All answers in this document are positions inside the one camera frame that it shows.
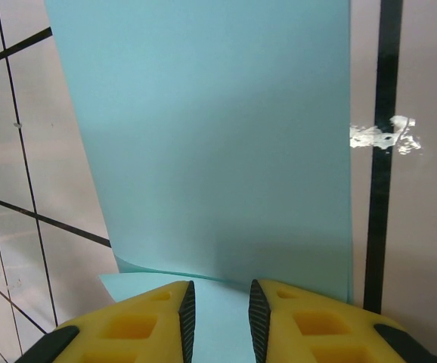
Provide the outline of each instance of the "yellow foam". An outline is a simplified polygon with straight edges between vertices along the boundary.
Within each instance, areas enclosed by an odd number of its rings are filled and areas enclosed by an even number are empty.
[[[404,363],[374,330],[382,315],[276,281],[259,281],[271,308],[267,363]]]
[[[54,362],[182,363],[178,310],[188,284],[168,284],[60,325],[80,332]]]

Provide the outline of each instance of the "paper sheet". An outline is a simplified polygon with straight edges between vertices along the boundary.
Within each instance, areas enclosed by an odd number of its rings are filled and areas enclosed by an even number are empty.
[[[253,363],[249,286],[160,273],[102,275],[117,302],[175,281],[195,283],[196,325],[193,363]]]
[[[347,299],[348,0],[47,6],[120,261]]]

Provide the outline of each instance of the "tape residue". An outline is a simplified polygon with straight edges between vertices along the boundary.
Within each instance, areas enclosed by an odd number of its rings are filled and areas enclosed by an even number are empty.
[[[349,127],[349,146],[366,147],[376,146],[383,150],[391,146],[396,146],[402,155],[409,154],[412,150],[418,150],[422,146],[418,138],[410,134],[415,127],[415,119],[405,116],[393,116],[390,122],[395,127],[393,133],[382,132],[376,126],[365,128],[355,125]]]

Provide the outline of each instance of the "light blue paper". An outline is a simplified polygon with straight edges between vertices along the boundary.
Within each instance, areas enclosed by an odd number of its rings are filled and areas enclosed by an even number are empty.
[[[160,273],[102,275],[117,302],[176,281],[180,276]],[[253,363],[248,286],[192,278],[195,283],[196,325],[194,363]]]
[[[348,0],[47,5],[120,260],[347,299]]]

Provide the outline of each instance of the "grid pattern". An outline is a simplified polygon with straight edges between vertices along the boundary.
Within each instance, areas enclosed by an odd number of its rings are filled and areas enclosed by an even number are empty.
[[[53,189],[42,190],[40,186],[44,184],[42,179],[49,180],[53,175],[52,172],[46,175],[49,170],[42,168],[42,158],[39,159],[42,146],[35,141],[32,134],[35,128],[26,126],[32,125],[32,122],[43,113],[53,121],[52,131],[55,133],[62,131],[55,131],[61,123],[64,125],[61,128],[66,133],[69,131],[72,133],[70,143],[65,142],[69,141],[67,139],[59,145],[65,149],[64,156],[68,157],[72,154],[72,157],[80,157],[81,164],[85,164],[87,168],[85,172],[88,175],[89,170],[80,144],[76,121],[72,118],[70,102],[57,103],[55,106],[55,99],[60,100],[69,96],[51,28],[42,26],[48,22],[43,2],[33,3],[32,7],[25,9],[30,11],[30,16],[33,17],[31,24],[28,26],[29,24],[26,23],[22,26],[15,23],[20,19],[12,16],[23,15],[15,12],[9,2],[0,1],[0,107],[3,109],[0,112],[0,181],[2,176],[11,179],[7,185],[10,191],[0,187],[1,363],[15,361],[37,339],[53,330],[58,324],[110,303],[104,288],[99,285],[97,275],[116,272],[113,254],[109,248],[105,248],[110,247],[110,242],[106,237],[102,237],[107,236],[107,232],[95,195],[91,197],[86,195],[87,199],[75,200],[74,203],[78,212],[81,212],[80,203],[84,205],[84,209],[91,208],[90,219],[72,219],[72,216],[66,219],[59,210],[48,207],[50,203],[56,204],[49,191]],[[33,34],[29,33],[27,28],[36,31]],[[30,68],[37,67],[35,73],[38,73],[38,76],[30,81],[28,80],[29,67],[23,67],[29,63],[32,63]],[[45,77],[56,77],[56,74],[60,77],[58,82],[64,86],[60,87],[60,92],[56,95],[43,96],[47,99],[31,99],[33,107],[41,112],[36,117],[32,113],[33,110],[29,111],[27,103],[30,96],[36,93],[33,87],[38,88],[38,81]],[[54,80],[49,81],[51,87],[54,85],[52,82]],[[47,107],[39,110],[41,107],[39,101]],[[55,144],[56,142],[52,143],[50,140],[51,152],[55,151],[52,148]],[[58,149],[57,157],[51,158],[51,162],[57,161],[56,169],[61,167],[60,163],[62,163],[63,153],[59,154],[59,151]],[[81,164],[70,164],[70,170],[66,171],[67,178],[78,179],[78,189],[86,183],[86,190],[92,189],[95,193],[94,186],[92,183],[89,184],[90,177],[82,180],[80,176]],[[76,247],[77,241],[82,245],[80,248]],[[83,250],[87,250],[85,258],[82,258]],[[93,266],[96,260],[100,261],[101,266]],[[80,266],[73,268],[73,263]],[[68,281],[72,280],[71,276],[76,272],[83,273],[84,276],[76,277],[79,281],[68,284]],[[80,305],[73,301],[79,294],[89,293],[90,299],[96,300],[95,302],[83,302]]]

